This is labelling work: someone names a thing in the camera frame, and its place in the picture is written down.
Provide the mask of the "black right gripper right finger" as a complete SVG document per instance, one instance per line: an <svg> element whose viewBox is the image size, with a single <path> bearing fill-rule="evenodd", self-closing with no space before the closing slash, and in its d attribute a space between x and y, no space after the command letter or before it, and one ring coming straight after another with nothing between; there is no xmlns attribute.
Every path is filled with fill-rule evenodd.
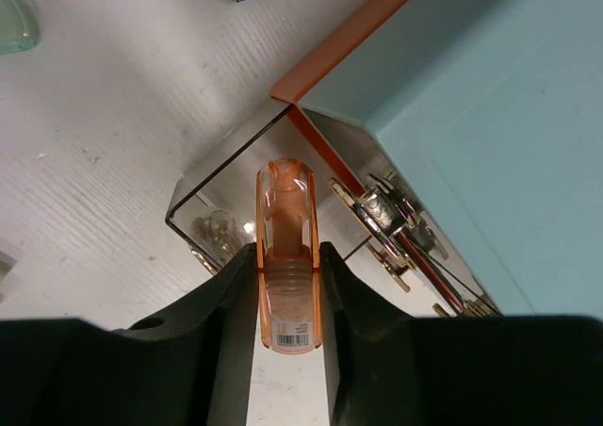
<svg viewBox="0 0 603 426"><path fill-rule="evenodd" d="M598 425L602 324L414 318L320 247L333 425Z"/></svg>

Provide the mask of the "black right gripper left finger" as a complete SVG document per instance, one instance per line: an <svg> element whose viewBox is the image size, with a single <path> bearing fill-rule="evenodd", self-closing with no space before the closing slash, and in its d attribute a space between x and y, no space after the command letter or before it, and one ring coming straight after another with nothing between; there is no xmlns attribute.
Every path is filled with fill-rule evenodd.
<svg viewBox="0 0 603 426"><path fill-rule="evenodd" d="M184 297L108 331L77 318L1 324L5 425L242 425L257 315L246 245Z"/></svg>

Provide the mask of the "clear drawer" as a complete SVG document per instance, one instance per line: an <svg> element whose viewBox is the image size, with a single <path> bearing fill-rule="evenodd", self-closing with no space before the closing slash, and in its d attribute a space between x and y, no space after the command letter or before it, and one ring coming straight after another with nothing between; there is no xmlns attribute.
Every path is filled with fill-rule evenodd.
<svg viewBox="0 0 603 426"><path fill-rule="evenodd" d="M256 174L272 159L298 159L314 173L318 233L344 257L368 232L331 191L336 178L354 193L358 178L296 106L268 100L178 181L165 222L209 271L220 271L256 236Z"/></svg>

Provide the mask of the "orange highlighter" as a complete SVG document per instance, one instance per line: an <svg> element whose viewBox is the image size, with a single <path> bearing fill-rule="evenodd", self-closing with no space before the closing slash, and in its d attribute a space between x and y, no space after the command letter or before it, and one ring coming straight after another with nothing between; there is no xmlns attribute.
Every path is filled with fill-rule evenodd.
<svg viewBox="0 0 603 426"><path fill-rule="evenodd" d="M263 345L281 354L322 344L320 262L313 172L271 160L256 175L256 251Z"/></svg>

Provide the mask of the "green highlighter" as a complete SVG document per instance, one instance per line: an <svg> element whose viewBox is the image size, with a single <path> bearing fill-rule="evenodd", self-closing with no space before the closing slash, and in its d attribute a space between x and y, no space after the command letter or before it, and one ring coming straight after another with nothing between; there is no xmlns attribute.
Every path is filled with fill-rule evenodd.
<svg viewBox="0 0 603 426"><path fill-rule="evenodd" d="M10 54L36 47L40 29L24 0L1 0L1 53Z"/></svg>

